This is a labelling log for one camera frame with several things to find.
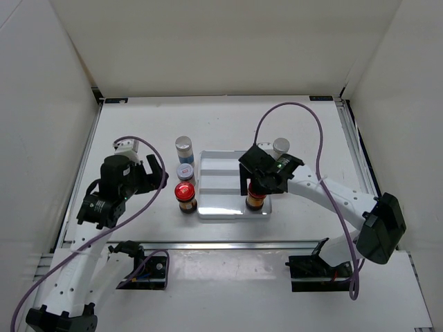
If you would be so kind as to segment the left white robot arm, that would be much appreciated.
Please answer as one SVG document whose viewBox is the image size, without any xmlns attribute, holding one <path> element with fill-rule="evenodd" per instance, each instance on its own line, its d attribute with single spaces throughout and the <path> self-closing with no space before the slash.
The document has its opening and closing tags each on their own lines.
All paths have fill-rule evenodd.
<svg viewBox="0 0 443 332">
<path fill-rule="evenodd" d="M 99 308 L 113 289 L 126 276 L 143 273 L 143 250 L 134 241 L 110 247 L 111 258 L 99 273 L 94 270 L 111 233 L 123 226 L 119 218 L 128 200 L 149 192 L 158 196 L 167 184 L 160 155 L 146 159 L 150 173 L 137 154 L 116 152 L 104 159 L 80 206 L 71 254 L 48 271 L 58 276 L 42 305 L 28 310 L 26 323 L 34 331 L 95 331 Z"/>
</svg>

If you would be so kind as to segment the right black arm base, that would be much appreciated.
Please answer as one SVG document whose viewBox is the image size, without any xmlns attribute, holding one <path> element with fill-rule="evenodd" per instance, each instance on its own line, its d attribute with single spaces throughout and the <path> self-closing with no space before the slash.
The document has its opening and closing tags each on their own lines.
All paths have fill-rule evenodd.
<svg viewBox="0 0 443 332">
<path fill-rule="evenodd" d="M 328 238 L 322 239 L 308 255 L 292 255 L 285 266 L 289 268 L 293 293 L 344 292 L 351 283 L 352 267 L 345 261 L 335 267 L 320 258 Z"/>
</svg>

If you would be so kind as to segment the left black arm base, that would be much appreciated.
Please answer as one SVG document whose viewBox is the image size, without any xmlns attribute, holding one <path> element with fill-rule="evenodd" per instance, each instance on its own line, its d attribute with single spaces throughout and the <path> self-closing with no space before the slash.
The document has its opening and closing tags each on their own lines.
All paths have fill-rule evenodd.
<svg viewBox="0 0 443 332">
<path fill-rule="evenodd" d="M 110 254 L 123 253 L 132 259 L 133 270 L 117 286 L 118 290 L 165 291 L 168 287 L 170 254 L 165 249 L 145 254 L 135 241 L 120 242 L 108 247 Z"/>
</svg>

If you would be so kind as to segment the red-lid chili sauce jar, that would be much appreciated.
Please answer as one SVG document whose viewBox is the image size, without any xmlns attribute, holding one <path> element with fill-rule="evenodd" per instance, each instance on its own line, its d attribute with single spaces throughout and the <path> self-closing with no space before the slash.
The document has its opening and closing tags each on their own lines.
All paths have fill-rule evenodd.
<svg viewBox="0 0 443 332">
<path fill-rule="evenodd" d="M 197 210 L 195 187 L 192 183 L 179 183 L 174 189 L 174 195 L 183 213 L 190 214 Z"/>
<path fill-rule="evenodd" d="M 246 207 L 251 211 L 258 211 L 261 210 L 264 205 L 264 200 L 266 198 L 266 195 L 263 194 L 257 194 L 253 190 L 252 183 L 249 183 L 248 185 L 248 191 L 246 196 Z"/>
</svg>

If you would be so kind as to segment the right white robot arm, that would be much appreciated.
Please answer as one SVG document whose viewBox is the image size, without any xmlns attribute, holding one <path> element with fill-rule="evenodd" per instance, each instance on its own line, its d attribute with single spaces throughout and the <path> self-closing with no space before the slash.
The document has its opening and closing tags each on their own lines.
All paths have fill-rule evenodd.
<svg viewBox="0 0 443 332">
<path fill-rule="evenodd" d="M 283 154 L 275 160 L 253 145 L 239 158 L 241 194 L 266 196 L 289 193 L 308 199 L 332 212 L 354 232 L 328 239 L 311 258 L 311 269 L 321 277 L 353 259 L 388 263 L 406 232 L 397 197 L 380 197 L 352 190 L 315 175 L 301 159 Z"/>
</svg>

